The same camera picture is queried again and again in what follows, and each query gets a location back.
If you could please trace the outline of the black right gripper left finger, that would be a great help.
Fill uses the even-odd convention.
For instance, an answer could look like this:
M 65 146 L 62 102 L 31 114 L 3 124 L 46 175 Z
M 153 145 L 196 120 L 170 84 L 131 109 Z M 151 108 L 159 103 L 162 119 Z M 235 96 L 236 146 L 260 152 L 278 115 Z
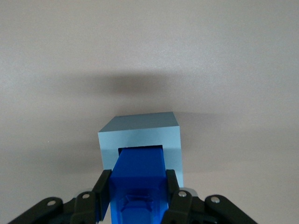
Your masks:
M 10 221 L 11 224 L 98 224 L 104 220 L 112 170 L 104 170 L 91 191 L 84 191 L 64 203 L 48 197 Z

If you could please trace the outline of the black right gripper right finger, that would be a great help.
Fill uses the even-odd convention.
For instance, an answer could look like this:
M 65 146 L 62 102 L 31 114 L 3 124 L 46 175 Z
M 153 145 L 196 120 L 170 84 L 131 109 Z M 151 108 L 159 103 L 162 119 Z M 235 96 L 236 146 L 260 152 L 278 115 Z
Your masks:
M 201 200 L 190 191 L 180 189 L 173 169 L 166 170 L 169 208 L 163 224 L 255 224 L 256 221 L 222 195 Z

